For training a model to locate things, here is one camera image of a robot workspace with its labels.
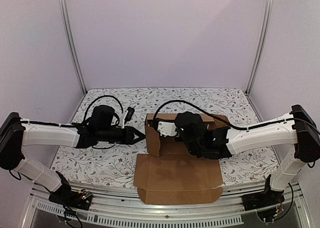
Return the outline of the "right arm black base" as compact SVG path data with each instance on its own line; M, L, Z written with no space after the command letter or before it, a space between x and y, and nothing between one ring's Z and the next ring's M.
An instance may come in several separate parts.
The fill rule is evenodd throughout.
M269 175L264 184L264 190L257 193L246 194L241 197L242 205L245 211L260 209L279 202L284 202L284 190L274 191L271 188L271 175Z

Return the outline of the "brown cardboard paper box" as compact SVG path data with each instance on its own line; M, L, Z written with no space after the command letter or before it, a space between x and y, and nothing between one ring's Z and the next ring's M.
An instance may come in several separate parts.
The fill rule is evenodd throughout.
M223 193L218 160L191 155L182 142L161 136L145 118L146 154L136 157L134 186L147 205L208 204Z

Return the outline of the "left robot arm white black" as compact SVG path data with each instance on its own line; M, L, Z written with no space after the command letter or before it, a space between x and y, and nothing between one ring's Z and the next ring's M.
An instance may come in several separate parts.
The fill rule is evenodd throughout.
M22 148L52 145L85 149L99 142L134 145L146 137L136 128L126 125L134 112L130 107L118 116L112 107L100 105L93 109L89 118L71 124L31 121L21 118L17 112L12 112L0 128L0 167L16 171L41 184L63 205L85 200L82 192L71 190L61 173L51 171L40 162L29 159L23 154Z

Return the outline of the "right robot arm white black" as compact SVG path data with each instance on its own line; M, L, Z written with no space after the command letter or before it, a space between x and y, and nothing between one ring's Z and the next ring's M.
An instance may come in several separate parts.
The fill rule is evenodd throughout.
M225 126L210 130L200 114L191 112L180 113L174 120L178 136L188 152L197 158L219 160L267 146L293 146L277 170L266 179L264 191L257 194L262 206L279 199L302 167L320 158L320 133L300 105L292 106L291 112L281 117L247 127L237 127L218 116L212 118Z

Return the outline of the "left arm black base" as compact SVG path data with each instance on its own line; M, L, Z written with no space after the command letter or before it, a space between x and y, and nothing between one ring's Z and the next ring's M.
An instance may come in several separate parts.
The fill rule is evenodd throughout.
M88 211L93 199L92 192L86 189L72 191L66 178L60 172L56 171L56 173L61 180L61 186L57 191L50 193L48 200L66 207Z

